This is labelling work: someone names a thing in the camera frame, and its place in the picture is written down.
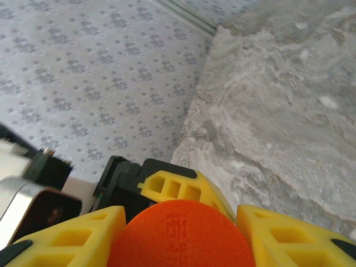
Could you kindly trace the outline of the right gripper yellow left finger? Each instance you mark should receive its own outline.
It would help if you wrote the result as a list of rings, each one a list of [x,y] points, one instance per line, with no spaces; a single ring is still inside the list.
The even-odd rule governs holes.
[[[26,235],[1,250],[1,266],[106,266],[125,209],[111,206]]]

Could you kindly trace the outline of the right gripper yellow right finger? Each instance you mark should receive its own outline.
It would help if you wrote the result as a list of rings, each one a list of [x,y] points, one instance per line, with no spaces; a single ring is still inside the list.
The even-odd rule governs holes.
[[[236,225],[256,266],[355,266],[355,242],[303,220],[239,205]]]

